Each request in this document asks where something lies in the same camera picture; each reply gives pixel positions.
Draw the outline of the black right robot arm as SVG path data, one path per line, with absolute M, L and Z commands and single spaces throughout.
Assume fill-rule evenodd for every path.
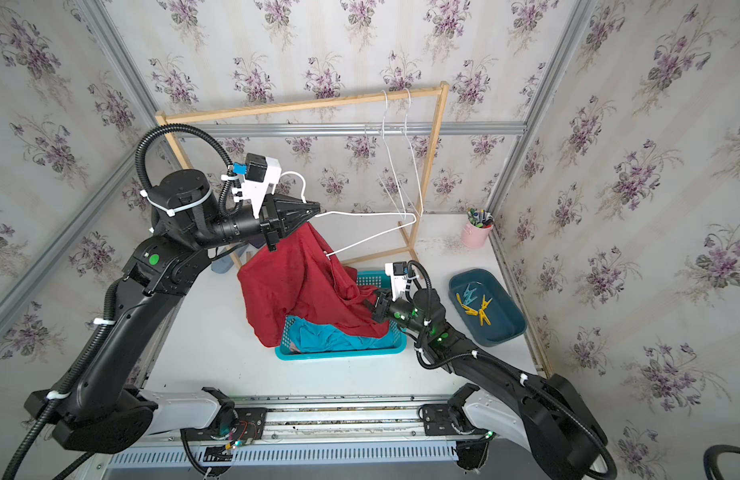
M 414 341 L 418 363 L 466 379 L 449 400 L 455 428 L 494 433 L 528 450 L 551 479 L 614 479 L 608 439 L 572 383 L 543 378 L 479 347 L 446 319 L 431 278 L 415 260 L 385 266 L 391 285 L 370 305 L 378 323 L 393 322 Z

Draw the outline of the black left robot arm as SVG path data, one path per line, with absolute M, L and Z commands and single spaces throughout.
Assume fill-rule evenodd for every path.
M 151 180 L 147 152 L 158 138 L 175 132 L 217 149 L 226 167 L 220 192 L 196 169 L 175 171 L 159 183 Z M 152 433 L 162 409 L 128 378 L 158 327 L 211 265 L 210 250 L 226 256 L 232 245 L 255 237 L 275 250 L 321 210 L 316 202 L 274 190 L 271 158 L 252 154 L 245 163 L 233 162 L 214 137 L 192 125 L 149 130 L 134 161 L 141 194 L 152 209 L 152 235 L 107 289 L 103 314 L 72 366 L 52 388 L 27 399 L 25 408 L 34 423 L 9 461 L 5 478 L 17 476 L 47 425 L 53 426 L 63 448 L 82 459 L 122 452 Z

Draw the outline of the turquoise t-shirt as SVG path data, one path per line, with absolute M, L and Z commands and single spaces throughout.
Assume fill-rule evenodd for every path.
M 382 338 L 360 337 L 348 335 L 332 325 L 314 324 L 289 316 L 280 350 L 285 355 L 332 354 L 396 350 L 402 344 L 400 333 L 393 328 Z

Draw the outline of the white wire hanger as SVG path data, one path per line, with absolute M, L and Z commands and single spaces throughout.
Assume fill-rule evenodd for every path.
M 417 163 L 416 150 L 413 145 L 412 138 L 409 135 L 409 114 L 410 114 L 411 107 L 412 107 L 412 94 L 411 94 L 411 90 L 409 87 L 405 87 L 404 91 L 406 92 L 407 100 L 406 100 L 406 108 L 405 108 L 405 113 L 404 113 L 402 133 L 404 135 L 404 138 L 410 150 L 413 172 L 415 174 L 415 179 L 416 179 L 415 185 L 416 185 L 416 189 L 418 193 L 418 199 L 417 199 L 417 203 L 415 206 L 415 210 L 417 212 L 417 215 L 421 217 L 422 214 L 424 213 L 424 195 L 422 191 L 420 171 L 419 171 L 418 163 Z

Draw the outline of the dark red t-shirt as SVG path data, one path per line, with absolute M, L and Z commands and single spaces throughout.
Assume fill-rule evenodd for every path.
M 375 288 L 358 285 L 357 271 L 331 252 L 307 223 L 275 251 L 264 247 L 240 268 L 246 318 L 264 346 L 281 343 L 288 316 L 331 325 L 351 336 L 382 338 L 388 333 L 389 326 L 374 321 L 368 308 L 377 299 Z

